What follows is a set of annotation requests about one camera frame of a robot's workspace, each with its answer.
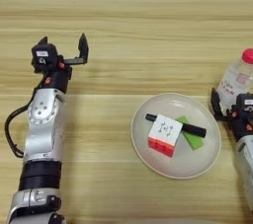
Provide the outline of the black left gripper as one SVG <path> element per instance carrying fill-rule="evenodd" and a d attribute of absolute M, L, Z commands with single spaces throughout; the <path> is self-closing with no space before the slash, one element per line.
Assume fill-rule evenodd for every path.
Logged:
<path fill-rule="evenodd" d="M 38 45 L 47 44 L 47 37 L 43 37 Z M 72 66 L 85 64 L 88 61 L 89 46 L 86 36 L 81 35 L 78 44 L 79 57 L 64 59 L 62 55 L 57 57 L 56 66 L 49 70 L 42 82 L 43 89 L 57 89 L 62 93 L 66 93 L 68 82 L 72 76 Z"/>

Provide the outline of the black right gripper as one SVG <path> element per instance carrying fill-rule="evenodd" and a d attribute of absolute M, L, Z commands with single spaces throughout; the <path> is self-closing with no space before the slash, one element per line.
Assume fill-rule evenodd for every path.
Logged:
<path fill-rule="evenodd" d="M 223 120 L 220 99 L 215 88 L 211 89 L 211 107 L 214 118 Z M 253 135 L 253 112 L 232 111 L 227 114 L 224 120 L 227 122 L 228 128 L 232 131 L 236 141 L 244 136 Z"/>

